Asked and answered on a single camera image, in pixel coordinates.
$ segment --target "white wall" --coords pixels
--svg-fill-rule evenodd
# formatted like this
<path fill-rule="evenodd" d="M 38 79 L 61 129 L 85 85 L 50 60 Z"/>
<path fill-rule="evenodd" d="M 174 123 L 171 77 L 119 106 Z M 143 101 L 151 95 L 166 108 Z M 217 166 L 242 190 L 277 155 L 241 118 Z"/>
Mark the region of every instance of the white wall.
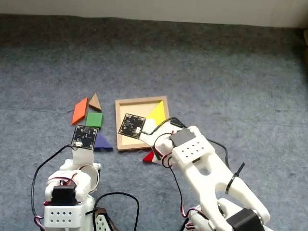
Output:
<path fill-rule="evenodd" d="M 308 0 L 0 0 L 0 13 L 308 26 Z"/>

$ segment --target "blue triangle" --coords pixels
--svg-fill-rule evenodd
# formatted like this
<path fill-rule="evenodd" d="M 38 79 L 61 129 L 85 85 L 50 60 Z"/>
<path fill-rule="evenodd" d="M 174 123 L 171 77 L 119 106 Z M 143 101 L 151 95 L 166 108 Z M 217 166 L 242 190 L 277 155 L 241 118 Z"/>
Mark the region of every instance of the blue triangle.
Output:
<path fill-rule="evenodd" d="M 113 150 L 113 147 L 110 145 L 110 143 L 106 140 L 104 136 L 102 136 L 100 133 L 97 134 L 94 149 L 109 149 Z"/>

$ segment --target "yellow triangle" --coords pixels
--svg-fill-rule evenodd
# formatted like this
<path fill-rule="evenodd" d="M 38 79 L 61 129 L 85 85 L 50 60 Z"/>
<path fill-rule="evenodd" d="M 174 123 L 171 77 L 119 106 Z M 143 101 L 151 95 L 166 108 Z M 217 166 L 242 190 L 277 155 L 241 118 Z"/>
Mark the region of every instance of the yellow triangle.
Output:
<path fill-rule="evenodd" d="M 147 116 L 147 119 L 155 120 L 156 126 L 166 119 L 163 101 Z"/>

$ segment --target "green square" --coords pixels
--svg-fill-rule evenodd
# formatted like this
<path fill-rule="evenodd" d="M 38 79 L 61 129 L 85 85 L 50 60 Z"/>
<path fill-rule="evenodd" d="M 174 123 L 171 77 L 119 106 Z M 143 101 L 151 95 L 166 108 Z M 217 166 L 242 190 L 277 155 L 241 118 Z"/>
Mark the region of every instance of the green square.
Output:
<path fill-rule="evenodd" d="M 103 114 L 99 112 L 88 112 L 86 126 L 101 128 L 103 123 Z"/>

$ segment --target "wooden puzzle frame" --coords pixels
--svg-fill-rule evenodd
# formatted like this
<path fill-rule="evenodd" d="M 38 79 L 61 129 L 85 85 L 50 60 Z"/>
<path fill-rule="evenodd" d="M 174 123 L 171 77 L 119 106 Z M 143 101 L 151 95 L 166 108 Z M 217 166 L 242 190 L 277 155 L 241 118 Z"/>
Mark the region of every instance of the wooden puzzle frame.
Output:
<path fill-rule="evenodd" d="M 123 136 L 118 132 L 125 113 L 147 117 L 146 114 L 151 113 L 151 111 L 155 109 L 155 107 L 161 101 L 164 102 L 165 117 L 169 118 L 167 96 L 124 99 L 115 101 L 116 138 L 117 148 L 119 151 L 149 148 L 147 144 L 141 142 L 140 140 Z"/>

